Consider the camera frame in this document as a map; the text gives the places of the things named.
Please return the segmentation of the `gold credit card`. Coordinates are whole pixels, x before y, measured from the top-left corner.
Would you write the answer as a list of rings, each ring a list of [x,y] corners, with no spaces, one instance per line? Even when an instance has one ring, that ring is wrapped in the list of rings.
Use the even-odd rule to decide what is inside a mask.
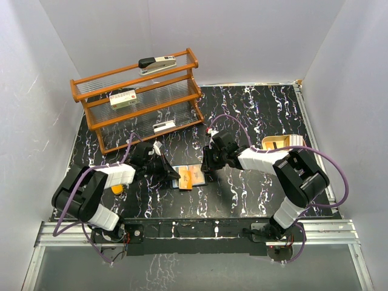
[[[201,166],[199,164],[189,165],[189,170],[192,176],[193,186],[205,183],[205,178],[203,172],[201,171]]]
[[[192,189],[192,176],[190,173],[190,170],[180,167],[179,168],[179,174],[180,179],[178,181],[179,183],[179,189],[180,190],[191,190]]]

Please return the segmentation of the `black leather card holder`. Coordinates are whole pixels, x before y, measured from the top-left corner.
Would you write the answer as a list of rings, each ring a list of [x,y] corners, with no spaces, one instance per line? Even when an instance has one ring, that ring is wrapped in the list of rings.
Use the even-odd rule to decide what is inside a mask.
[[[201,164],[173,166],[173,169],[180,175],[180,179],[172,181],[173,189],[191,190],[207,184],[206,177],[201,171]]]

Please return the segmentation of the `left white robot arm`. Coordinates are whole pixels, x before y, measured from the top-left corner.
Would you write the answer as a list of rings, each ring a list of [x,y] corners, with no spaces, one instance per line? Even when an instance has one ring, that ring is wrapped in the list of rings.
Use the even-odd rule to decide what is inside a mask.
[[[160,181],[180,179],[157,145],[140,142],[122,161],[101,166],[73,166],[52,197],[52,206],[61,215],[70,215],[88,224],[113,242],[125,235],[124,220],[103,206],[102,194],[113,186],[130,185],[145,176]]]

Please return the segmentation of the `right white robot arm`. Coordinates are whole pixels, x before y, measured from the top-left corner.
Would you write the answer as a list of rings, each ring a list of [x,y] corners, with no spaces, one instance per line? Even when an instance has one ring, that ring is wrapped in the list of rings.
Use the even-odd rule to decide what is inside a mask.
[[[285,240],[292,233],[292,225],[310,203],[328,188],[330,181],[306,149],[276,152],[254,150],[238,145],[231,134],[207,129],[209,145],[202,148],[201,170],[209,172],[225,166],[238,170],[257,170],[275,175],[285,193],[279,209],[269,222],[256,231],[267,239]]]

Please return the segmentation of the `wooden oval card tray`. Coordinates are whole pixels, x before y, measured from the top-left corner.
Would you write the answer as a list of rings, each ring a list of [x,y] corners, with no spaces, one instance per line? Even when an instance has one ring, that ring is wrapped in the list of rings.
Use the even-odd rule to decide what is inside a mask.
[[[288,135],[266,136],[262,142],[263,150],[274,150],[285,147],[284,141]]]

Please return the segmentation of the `small white stapler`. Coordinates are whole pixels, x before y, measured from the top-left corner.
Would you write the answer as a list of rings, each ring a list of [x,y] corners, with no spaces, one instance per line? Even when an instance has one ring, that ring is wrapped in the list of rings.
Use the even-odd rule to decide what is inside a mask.
[[[165,121],[165,122],[160,122],[158,124],[153,125],[153,131],[154,134],[159,134],[163,132],[167,132],[169,130],[172,130],[176,127],[176,124],[174,121]]]

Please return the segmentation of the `yellow round tape measure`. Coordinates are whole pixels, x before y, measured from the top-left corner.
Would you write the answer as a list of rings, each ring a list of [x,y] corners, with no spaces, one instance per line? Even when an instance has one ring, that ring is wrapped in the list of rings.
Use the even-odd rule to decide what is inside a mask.
[[[111,186],[112,193],[116,196],[121,195],[124,191],[123,185]]]

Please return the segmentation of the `orange wooden three-tier shelf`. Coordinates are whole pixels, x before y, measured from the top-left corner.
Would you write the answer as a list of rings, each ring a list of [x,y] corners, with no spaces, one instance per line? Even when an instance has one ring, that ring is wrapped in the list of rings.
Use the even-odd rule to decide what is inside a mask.
[[[202,92],[193,75],[198,66],[187,48],[70,80],[73,99],[82,104],[101,153],[123,149],[132,132],[139,142],[204,122],[198,105]]]

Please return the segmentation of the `white staples box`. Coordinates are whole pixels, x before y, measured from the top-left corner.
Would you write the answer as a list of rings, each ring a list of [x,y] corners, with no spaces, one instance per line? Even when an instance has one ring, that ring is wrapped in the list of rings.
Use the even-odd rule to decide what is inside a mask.
[[[135,90],[128,90],[111,95],[109,97],[110,106],[113,110],[121,109],[138,102]]]

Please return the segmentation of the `black and beige stapler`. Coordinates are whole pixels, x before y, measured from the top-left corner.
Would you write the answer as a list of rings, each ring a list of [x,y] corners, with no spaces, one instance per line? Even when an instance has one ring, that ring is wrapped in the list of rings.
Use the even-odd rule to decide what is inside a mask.
[[[138,67],[141,76],[150,75],[176,67],[176,58],[174,56],[142,58],[138,61]]]

